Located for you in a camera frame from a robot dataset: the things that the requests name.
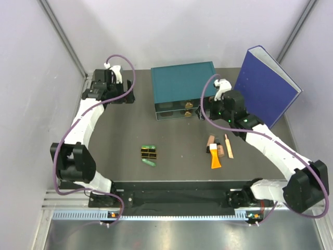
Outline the teal drawer organizer box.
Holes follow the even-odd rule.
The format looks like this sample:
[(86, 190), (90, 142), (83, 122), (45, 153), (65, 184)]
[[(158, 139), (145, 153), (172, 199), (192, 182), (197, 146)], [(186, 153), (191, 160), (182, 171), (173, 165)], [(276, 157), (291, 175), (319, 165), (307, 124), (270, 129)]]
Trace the teal drawer organizer box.
[(214, 74), (211, 61), (151, 68), (156, 119), (195, 116), (202, 90)]

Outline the green mascara tube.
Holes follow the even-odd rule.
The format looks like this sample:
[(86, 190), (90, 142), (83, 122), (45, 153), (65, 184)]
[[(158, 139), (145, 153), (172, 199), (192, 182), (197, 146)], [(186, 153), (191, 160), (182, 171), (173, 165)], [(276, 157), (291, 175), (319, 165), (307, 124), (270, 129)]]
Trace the green mascara tube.
[(142, 159), (142, 162), (145, 163), (145, 164), (147, 164), (147, 165), (149, 165), (149, 166), (151, 166), (151, 167), (155, 167), (156, 166), (156, 164), (153, 161), (150, 161), (148, 159)]
[(142, 148), (156, 149), (156, 146), (155, 145), (142, 145)]

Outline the orange cosmetic tube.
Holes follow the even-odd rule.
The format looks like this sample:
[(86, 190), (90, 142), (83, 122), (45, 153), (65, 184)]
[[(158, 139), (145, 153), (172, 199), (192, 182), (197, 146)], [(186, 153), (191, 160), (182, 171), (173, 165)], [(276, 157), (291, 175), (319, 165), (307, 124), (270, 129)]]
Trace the orange cosmetic tube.
[(222, 165), (219, 160), (217, 144), (212, 143), (209, 145), (209, 150), (211, 154), (211, 169), (221, 168)]

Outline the black gold eyeshadow palette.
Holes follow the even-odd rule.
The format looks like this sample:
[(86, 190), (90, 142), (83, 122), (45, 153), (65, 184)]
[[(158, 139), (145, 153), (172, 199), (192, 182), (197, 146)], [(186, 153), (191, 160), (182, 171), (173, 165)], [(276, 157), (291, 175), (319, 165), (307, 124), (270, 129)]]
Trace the black gold eyeshadow palette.
[(140, 154), (142, 159), (156, 159), (157, 150), (155, 147), (142, 147), (140, 149)]

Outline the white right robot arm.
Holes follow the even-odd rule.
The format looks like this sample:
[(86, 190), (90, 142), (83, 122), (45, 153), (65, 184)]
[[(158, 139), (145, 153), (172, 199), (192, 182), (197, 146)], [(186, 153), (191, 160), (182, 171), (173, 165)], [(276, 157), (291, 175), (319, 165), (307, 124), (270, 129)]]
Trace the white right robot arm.
[(213, 83), (216, 94), (205, 98), (201, 93), (197, 115), (214, 127), (216, 119), (228, 122), (227, 131), (240, 137), (263, 154), (283, 174), (283, 181), (255, 178), (240, 191), (228, 192), (229, 204), (238, 208), (242, 203), (255, 206), (261, 200), (283, 203), (288, 209), (302, 216), (320, 202), (324, 210), (313, 215), (324, 217), (329, 211), (328, 169), (321, 160), (312, 161), (290, 148), (277, 137), (256, 115), (246, 110), (243, 95), (232, 89), (229, 81), (211, 76), (206, 84)]

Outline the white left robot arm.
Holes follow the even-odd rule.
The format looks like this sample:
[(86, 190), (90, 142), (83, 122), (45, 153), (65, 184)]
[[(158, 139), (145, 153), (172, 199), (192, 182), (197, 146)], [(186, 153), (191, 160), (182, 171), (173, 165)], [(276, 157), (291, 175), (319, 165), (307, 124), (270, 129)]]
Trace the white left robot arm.
[(79, 110), (68, 132), (59, 143), (53, 143), (50, 154), (53, 161), (54, 181), (79, 185), (83, 192), (90, 191), (90, 199), (107, 207), (120, 202), (114, 183), (97, 171), (96, 162), (88, 150), (90, 138), (100, 116), (109, 103), (132, 104), (135, 101), (133, 82), (123, 86), (122, 67), (104, 64), (96, 69), (91, 86), (81, 97)]

